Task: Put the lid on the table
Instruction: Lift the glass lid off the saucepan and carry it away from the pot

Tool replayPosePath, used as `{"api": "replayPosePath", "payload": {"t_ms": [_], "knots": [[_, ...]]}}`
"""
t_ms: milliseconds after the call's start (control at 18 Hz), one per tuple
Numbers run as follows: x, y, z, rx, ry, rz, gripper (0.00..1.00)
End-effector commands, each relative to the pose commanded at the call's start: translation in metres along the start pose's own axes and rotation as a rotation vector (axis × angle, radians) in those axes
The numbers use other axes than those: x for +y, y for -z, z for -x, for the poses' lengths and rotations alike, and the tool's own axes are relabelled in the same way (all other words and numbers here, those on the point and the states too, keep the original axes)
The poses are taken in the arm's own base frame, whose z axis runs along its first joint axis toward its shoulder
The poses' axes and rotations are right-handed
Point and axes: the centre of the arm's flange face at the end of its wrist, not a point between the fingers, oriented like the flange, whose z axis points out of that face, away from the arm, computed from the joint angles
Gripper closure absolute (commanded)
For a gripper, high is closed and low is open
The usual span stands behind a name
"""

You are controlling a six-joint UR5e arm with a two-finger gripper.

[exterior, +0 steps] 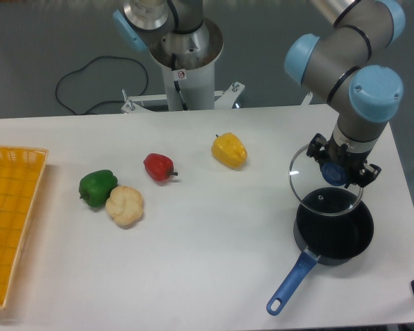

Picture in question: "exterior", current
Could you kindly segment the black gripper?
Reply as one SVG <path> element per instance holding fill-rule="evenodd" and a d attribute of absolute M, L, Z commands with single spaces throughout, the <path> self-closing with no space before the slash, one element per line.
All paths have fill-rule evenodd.
<path fill-rule="evenodd" d="M 323 176 L 355 176 L 354 183 L 365 188 L 379 176 L 382 169 L 366 162 L 368 151 L 350 152 L 349 145 L 327 143 L 326 138 L 317 133 L 310 141 L 306 156 L 313 158 Z"/>

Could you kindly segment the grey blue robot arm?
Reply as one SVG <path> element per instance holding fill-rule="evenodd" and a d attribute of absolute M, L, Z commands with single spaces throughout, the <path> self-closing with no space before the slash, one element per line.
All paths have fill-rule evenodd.
<path fill-rule="evenodd" d="M 316 1 L 315 7 L 334 32 L 325 39 L 301 36 L 287 52 L 284 69 L 339 116 L 331 138 L 317 135 L 307 154 L 329 184 L 365 187 L 380 173 L 367 156 L 404 92 L 392 69 L 368 60 L 401 35 L 405 14 L 396 1 Z M 201 1 L 126 1 L 112 17 L 126 43 L 148 50 L 161 66 L 169 110 L 232 106 L 234 92 L 215 96 L 215 62 L 224 42 Z"/>

